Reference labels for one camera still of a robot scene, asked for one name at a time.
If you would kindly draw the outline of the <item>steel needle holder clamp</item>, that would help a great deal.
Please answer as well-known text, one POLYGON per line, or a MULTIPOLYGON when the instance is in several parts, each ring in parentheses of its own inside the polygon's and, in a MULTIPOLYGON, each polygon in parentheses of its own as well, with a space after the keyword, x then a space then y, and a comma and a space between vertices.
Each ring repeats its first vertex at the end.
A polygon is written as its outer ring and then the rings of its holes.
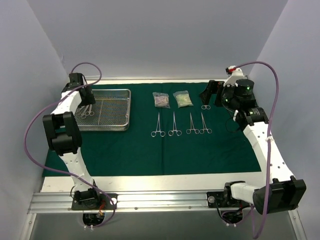
POLYGON ((157 116, 157 124, 156 124, 156 129, 150 133, 151 137, 156 137, 157 135, 161 136, 162 138, 166 135, 164 131, 161 130, 161 118, 160 118, 160 113, 158 113, 157 116))

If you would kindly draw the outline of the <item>steel mesh instrument tray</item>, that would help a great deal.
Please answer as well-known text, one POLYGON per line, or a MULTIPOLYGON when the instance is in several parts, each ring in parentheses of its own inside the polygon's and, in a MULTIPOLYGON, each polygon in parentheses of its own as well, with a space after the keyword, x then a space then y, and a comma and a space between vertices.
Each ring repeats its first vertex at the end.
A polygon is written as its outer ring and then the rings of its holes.
POLYGON ((94 116, 83 119, 75 114, 80 131, 121 132, 130 124, 131 91, 129 89, 94 89, 94 116))

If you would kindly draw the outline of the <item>green surgical drape cloth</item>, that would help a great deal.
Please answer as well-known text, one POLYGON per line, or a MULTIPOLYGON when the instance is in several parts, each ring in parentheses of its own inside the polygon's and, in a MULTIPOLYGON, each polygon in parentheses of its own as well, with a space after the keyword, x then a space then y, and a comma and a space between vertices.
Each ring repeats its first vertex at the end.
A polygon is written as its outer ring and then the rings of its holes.
POLYGON ((254 151, 238 125, 222 107, 202 110, 199 93, 205 83, 111 84, 110 89, 129 89, 129 127, 125 131, 82 132, 82 157, 92 176, 161 176, 259 172, 254 151), (178 108, 173 93, 188 91, 193 106, 178 108), (169 95, 170 108, 155 107, 153 92, 169 95), (160 113, 165 136, 151 137, 160 113), (181 136, 168 135, 173 113, 181 136), (208 134, 187 134, 190 113, 194 127, 202 129, 203 113, 208 134))

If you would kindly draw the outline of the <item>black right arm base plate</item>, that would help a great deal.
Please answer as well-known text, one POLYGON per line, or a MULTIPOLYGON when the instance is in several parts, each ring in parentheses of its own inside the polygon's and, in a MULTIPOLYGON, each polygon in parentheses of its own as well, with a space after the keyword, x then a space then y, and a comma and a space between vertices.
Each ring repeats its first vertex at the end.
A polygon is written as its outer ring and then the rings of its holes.
POLYGON ((250 204, 243 200, 226 198, 222 191, 208 191, 206 193, 207 206, 209 208, 245 208, 250 204))

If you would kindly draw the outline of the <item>steel forceps clamp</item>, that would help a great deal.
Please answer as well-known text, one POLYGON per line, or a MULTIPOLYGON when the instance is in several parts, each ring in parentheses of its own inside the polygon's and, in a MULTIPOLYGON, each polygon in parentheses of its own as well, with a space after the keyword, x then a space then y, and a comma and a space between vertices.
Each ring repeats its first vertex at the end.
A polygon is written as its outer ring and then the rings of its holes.
POLYGON ((172 130, 168 131, 168 135, 170 137, 172 137, 173 135, 181 136, 182 135, 182 131, 177 129, 175 112, 173 113, 172 119, 173 119, 172 130))

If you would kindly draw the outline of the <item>purple packet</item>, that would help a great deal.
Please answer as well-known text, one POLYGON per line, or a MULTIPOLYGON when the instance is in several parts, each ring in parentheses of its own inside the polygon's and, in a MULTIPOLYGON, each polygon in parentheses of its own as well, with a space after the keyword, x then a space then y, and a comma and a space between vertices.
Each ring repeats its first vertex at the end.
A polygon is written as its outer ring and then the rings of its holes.
POLYGON ((154 106, 156 108, 170 108, 169 95, 162 92, 153 92, 154 106))

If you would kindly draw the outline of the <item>steel haemostat clamp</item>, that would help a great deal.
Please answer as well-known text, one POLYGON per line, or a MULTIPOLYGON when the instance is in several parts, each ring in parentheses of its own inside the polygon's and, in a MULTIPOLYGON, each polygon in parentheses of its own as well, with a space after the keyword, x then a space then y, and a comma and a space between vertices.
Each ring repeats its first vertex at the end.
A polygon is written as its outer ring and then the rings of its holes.
POLYGON ((186 130, 186 133, 190 135, 192 132, 194 132, 196 135, 200 133, 199 129, 196 129, 193 122, 192 113, 189 113, 189 120, 190 120, 190 127, 186 130))

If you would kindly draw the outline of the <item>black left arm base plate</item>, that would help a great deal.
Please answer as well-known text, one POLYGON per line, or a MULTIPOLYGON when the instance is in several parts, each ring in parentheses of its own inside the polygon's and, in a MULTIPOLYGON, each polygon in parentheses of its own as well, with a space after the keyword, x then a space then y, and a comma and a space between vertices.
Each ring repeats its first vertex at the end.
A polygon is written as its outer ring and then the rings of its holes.
POLYGON ((89 210, 115 210, 117 208, 118 194, 108 193, 109 199, 105 194, 98 193, 93 196, 91 193, 84 198, 84 194, 76 194, 73 197, 71 209, 75 211, 89 211, 89 210))

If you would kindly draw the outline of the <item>long steel scissors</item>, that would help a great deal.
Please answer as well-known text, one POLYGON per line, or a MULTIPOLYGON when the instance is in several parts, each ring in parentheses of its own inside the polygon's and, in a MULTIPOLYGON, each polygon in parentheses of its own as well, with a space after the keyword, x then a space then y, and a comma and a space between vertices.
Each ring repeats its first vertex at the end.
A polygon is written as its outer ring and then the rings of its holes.
POLYGON ((89 106, 87 106, 87 107, 84 109, 83 113, 81 114, 81 118, 82 118, 82 119, 86 119, 87 117, 92 117, 92 116, 94 116, 94 115, 95 115, 95 112, 92 110, 92 108, 93 108, 93 105, 92 105, 92 104, 90 104, 89 106))

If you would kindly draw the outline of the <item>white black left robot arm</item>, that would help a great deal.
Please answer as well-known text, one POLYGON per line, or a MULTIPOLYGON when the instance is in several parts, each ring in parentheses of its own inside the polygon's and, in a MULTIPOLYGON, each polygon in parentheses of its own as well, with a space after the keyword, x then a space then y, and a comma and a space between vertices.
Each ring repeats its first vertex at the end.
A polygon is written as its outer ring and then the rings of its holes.
POLYGON ((54 151, 67 167, 67 174, 74 183, 73 200, 95 210, 101 197, 95 189, 96 183, 89 174, 81 153, 82 136, 75 113, 78 107, 95 104, 90 86, 72 91, 68 83, 61 93, 60 102, 51 114, 42 118, 49 149, 54 151))

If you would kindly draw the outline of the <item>green packet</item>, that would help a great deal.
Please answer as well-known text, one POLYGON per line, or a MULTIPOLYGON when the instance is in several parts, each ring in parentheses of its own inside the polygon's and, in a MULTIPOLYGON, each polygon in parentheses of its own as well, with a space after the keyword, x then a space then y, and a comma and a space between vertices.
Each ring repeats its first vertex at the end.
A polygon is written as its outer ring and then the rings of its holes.
POLYGON ((173 96, 177 102, 178 108, 193 106, 192 100, 190 98, 190 94, 187 90, 177 91, 173 93, 173 96))

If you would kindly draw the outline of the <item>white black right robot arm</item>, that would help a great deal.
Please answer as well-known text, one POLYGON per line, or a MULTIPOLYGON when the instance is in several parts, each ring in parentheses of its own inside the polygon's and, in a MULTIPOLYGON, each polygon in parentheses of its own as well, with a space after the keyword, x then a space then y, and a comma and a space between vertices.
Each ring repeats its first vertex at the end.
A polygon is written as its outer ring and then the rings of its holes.
POLYGON ((234 85, 210 80, 199 97, 207 105, 215 95, 214 105, 233 114, 236 122, 252 146, 264 175, 265 186, 258 187, 243 180, 227 182, 217 203, 234 206, 252 204, 259 214, 295 210, 307 187, 305 181, 296 179, 287 167, 271 133, 270 120, 259 107, 253 93, 254 82, 247 78, 236 80, 234 85))

